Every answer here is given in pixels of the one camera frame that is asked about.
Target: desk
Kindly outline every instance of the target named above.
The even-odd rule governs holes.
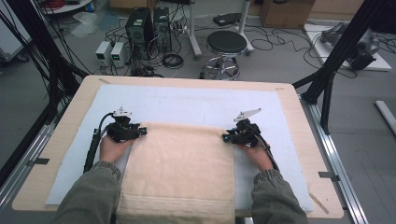
[[[12,204],[15,210],[55,211],[57,209],[57,206],[45,205],[45,201],[57,175],[59,164],[73,142],[75,133],[90,108],[97,90],[101,85],[106,84],[275,91],[281,101],[293,144],[302,165],[304,177],[314,204],[314,212],[308,214],[308,216],[339,218],[344,215],[332,181],[328,178],[320,178],[318,175],[318,172],[326,172],[327,169],[296,91],[290,84],[105,76],[89,76],[84,79],[58,127],[40,155],[40,158],[49,158],[49,163],[47,165],[37,164],[33,167]],[[236,214],[238,216],[247,215],[243,211],[237,211]]]

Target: beige towel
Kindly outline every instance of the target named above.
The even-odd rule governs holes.
[[[118,204],[120,223],[233,223],[233,147],[224,130],[142,123]]]

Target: stool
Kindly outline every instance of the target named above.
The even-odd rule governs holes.
[[[208,75],[213,79],[236,80],[239,76],[239,66],[235,56],[247,47],[246,39],[232,31],[216,31],[207,37],[206,46],[218,54],[218,57],[210,59],[205,64],[200,79]],[[228,75],[227,78],[221,78],[224,74]]]

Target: computer tower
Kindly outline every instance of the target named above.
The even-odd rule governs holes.
[[[163,51],[172,50],[171,28],[169,23],[169,7],[154,9],[153,16],[155,35],[158,36],[158,47]]]
[[[154,48],[154,30],[148,7],[135,7],[125,25],[134,59],[150,60]]]

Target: olive green sleeve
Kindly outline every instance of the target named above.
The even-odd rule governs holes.
[[[108,224],[119,195],[120,170],[99,161],[67,192],[52,223]]]
[[[251,196],[254,223],[308,223],[290,184],[277,170],[258,173]]]

